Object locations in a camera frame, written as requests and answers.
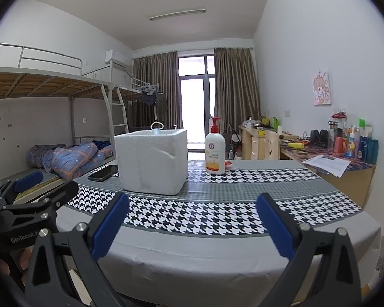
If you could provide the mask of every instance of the black phone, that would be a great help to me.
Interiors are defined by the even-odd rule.
[[[118,173],[117,165],[107,165],[103,169],[91,174],[88,179],[91,181],[103,182],[109,177],[113,176],[115,173]]]

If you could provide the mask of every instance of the upper bunk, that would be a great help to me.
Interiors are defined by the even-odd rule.
[[[69,56],[54,51],[48,51],[35,47],[27,47],[20,45],[11,45],[0,43],[0,47],[20,48],[18,67],[0,67],[0,99],[5,98],[26,98],[26,97],[75,97],[75,98],[91,98],[103,99],[101,86],[108,88],[117,88],[120,90],[124,101],[133,101],[141,98],[142,92],[150,89],[156,90],[156,86],[131,79],[129,86],[123,86],[112,82],[113,68],[117,65],[111,61],[110,64],[101,68],[83,73],[83,62],[80,58]],[[56,58],[43,59],[25,56],[27,50],[45,52],[53,54],[54,57],[63,57],[61,62]],[[41,61],[78,70],[79,75],[71,73],[61,73],[57,71],[48,71],[42,69],[22,68],[20,67],[23,60]],[[108,80],[91,78],[95,72],[109,68]],[[113,100],[118,100],[118,94],[113,92]]]

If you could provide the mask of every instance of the human hand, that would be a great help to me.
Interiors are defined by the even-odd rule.
[[[21,277],[21,281],[23,284],[26,284],[26,278],[27,278],[27,268],[30,264],[31,259],[31,249],[29,247],[25,248],[23,252],[20,255],[19,264],[22,270],[24,270],[23,276]],[[8,267],[7,263],[4,262],[2,259],[0,259],[0,271],[4,273],[5,275],[10,274],[10,268]]]

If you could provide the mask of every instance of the plastic bottle on floor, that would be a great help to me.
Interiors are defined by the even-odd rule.
[[[213,126],[205,137],[205,168],[206,172],[219,175],[225,173],[225,139],[216,125],[220,118],[212,119]]]

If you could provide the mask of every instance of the desk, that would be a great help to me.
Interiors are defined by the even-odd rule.
[[[333,157],[341,157],[341,154],[329,152],[327,149],[318,146],[305,146],[303,150],[296,150],[285,146],[280,146],[281,159],[293,159],[297,162],[313,158],[315,156],[326,154]],[[376,170],[375,165],[367,164],[357,158],[345,158],[351,161],[341,178],[338,178],[328,172],[316,167],[305,165],[313,172],[316,172],[328,183],[335,186],[340,192],[346,194],[359,206],[364,207],[367,204],[368,192],[371,179]]]
[[[243,160],[263,160],[265,149],[265,135],[259,135],[254,128],[239,126],[242,136],[242,159]],[[297,135],[283,132],[284,139],[297,139]]]
[[[75,179],[79,194],[57,211],[60,231],[88,222],[121,190],[118,176],[94,182],[88,180],[91,173]],[[269,192],[297,221],[328,232],[347,229],[361,285],[371,280],[379,224],[293,160],[239,160],[221,176],[208,175],[204,162],[195,160],[176,196],[127,192],[129,214],[98,264],[114,289],[143,301],[257,307],[287,265],[257,215],[254,202],[261,192]],[[304,289],[312,280],[306,278]]]

